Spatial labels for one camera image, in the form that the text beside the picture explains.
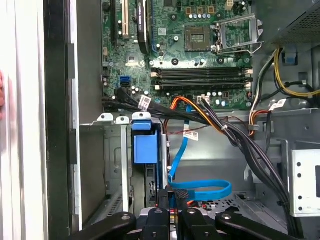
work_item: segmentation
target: expansion slot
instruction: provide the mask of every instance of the expansion slot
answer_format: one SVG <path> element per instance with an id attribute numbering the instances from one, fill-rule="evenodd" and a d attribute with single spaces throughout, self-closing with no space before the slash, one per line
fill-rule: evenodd
<path id="1" fill-rule="evenodd" d="M 117 21 L 117 0 L 111 0 L 111 41 L 115 48 L 118 46 L 118 21 Z"/>
<path id="2" fill-rule="evenodd" d="M 122 36 L 129 38 L 129 0 L 122 0 Z"/>
<path id="3" fill-rule="evenodd" d="M 246 75 L 244 68 L 238 67 L 215 67 L 215 68 L 178 68 L 178 69 L 158 69 L 157 77 L 161 79 L 232 79 L 241 78 Z"/>
<path id="4" fill-rule="evenodd" d="M 224 80 L 154 80 L 153 85 L 158 90 L 214 90 L 214 89 L 243 89 L 250 78 L 224 79 Z"/>

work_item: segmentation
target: integrated circuit chip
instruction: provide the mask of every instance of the integrated circuit chip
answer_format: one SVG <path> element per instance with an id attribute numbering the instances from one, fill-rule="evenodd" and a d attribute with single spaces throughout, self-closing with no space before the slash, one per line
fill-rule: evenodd
<path id="1" fill-rule="evenodd" d="M 174 5 L 173 0 L 163 0 L 163 5 L 165 7 L 172 7 Z"/>
<path id="2" fill-rule="evenodd" d="M 209 26 L 187 26 L 185 27 L 186 52 L 209 52 L 211 46 Z"/>

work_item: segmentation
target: yellow wire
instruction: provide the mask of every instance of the yellow wire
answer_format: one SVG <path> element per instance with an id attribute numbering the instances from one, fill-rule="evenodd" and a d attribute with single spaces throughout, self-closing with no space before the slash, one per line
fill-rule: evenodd
<path id="1" fill-rule="evenodd" d="M 280 49 L 276 51 L 276 54 L 274 56 L 274 71 L 275 71 L 276 80 L 281 86 L 281 88 L 283 88 L 284 91 L 286 91 L 288 94 L 291 94 L 297 97 L 309 97 L 309 96 L 320 94 L 320 90 L 309 92 L 309 93 L 302 93 L 302 92 L 291 91 L 290 89 L 286 88 L 280 77 L 279 62 L 278 62 L 279 55 L 280 55 Z"/>

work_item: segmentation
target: perforated metal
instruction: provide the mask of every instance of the perforated metal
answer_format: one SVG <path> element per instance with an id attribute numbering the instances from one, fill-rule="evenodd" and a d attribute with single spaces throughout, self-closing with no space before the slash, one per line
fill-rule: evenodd
<path id="1" fill-rule="evenodd" d="M 273 44 L 307 44 L 320 42 L 320 7 L 307 12 L 282 32 Z"/>

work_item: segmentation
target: wire bundle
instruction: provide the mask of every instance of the wire bundle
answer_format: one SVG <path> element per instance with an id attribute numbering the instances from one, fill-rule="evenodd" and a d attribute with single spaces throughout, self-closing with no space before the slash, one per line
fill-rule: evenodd
<path id="1" fill-rule="evenodd" d="M 114 106 L 132 112 L 139 111 L 139 103 L 135 101 L 131 96 L 129 96 L 123 89 L 119 89 L 119 91 L 117 92 L 117 98 L 119 102 L 104 99 L 103 104 L 105 106 Z M 186 104 L 192 106 L 196 112 L 181 112 L 175 110 L 179 101 L 183 101 Z M 209 125 L 215 130 L 224 134 L 233 146 L 238 147 L 241 150 L 254 174 L 264 184 L 266 184 L 266 186 L 273 190 L 279 198 L 279 204 L 283 207 L 285 213 L 288 234 L 293 237 L 303 238 L 303 230 L 300 220 L 298 218 L 290 216 L 290 200 L 288 190 L 286 189 L 284 182 L 282 181 L 281 177 L 277 173 L 276 169 L 274 168 L 270 159 L 267 157 L 264 151 L 242 130 L 229 122 L 220 120 L 217 114 L 205 100 L 202 101 L 202 105 L 203 109 L 206 110 L 206 112 L 192 100 L 182 96 L 178 96 L 172 102 L 171 108 L 161 106 L 151 101 L 148 112 L 154 118 L 166 119 L 163 126 L 164 129 L 167 129 L 168 120 L 170 119 L 189 120 Z M 254 117 L 259 113 L 265 112 L 253 112 L 250 115 L 250 121 L 254 120 Z M 265 166 L 269 170 L 270 175 L 266 172 Z"/>

